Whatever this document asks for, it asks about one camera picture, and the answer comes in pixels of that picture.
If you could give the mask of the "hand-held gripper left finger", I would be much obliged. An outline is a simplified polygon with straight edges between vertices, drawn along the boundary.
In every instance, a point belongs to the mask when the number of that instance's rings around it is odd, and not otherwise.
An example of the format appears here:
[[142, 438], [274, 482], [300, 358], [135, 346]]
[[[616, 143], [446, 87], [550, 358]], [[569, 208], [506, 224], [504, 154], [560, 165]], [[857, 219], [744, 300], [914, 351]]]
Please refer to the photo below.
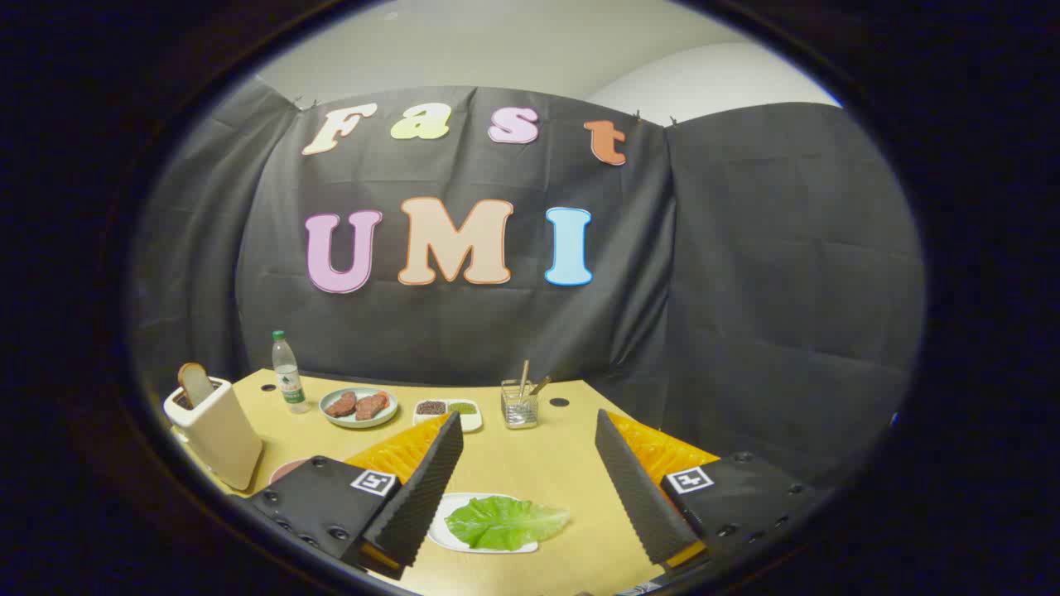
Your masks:
[[461, 416], [435, 416], [339, 461], [322, 455], [246, 499], [246, 513], [344, 565], [412, 566], [462, 454]]

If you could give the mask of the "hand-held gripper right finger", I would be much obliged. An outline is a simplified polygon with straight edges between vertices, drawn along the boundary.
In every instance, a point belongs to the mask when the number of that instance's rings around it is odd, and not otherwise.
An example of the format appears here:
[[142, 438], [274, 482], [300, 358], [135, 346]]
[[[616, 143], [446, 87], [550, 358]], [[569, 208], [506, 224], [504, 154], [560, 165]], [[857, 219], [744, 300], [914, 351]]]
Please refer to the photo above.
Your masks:
[[669, 569], [739, 565], [829, 497], [749, 450], [716, 456], [617, 411], [598, 411], [595, 448], [648, 559]]

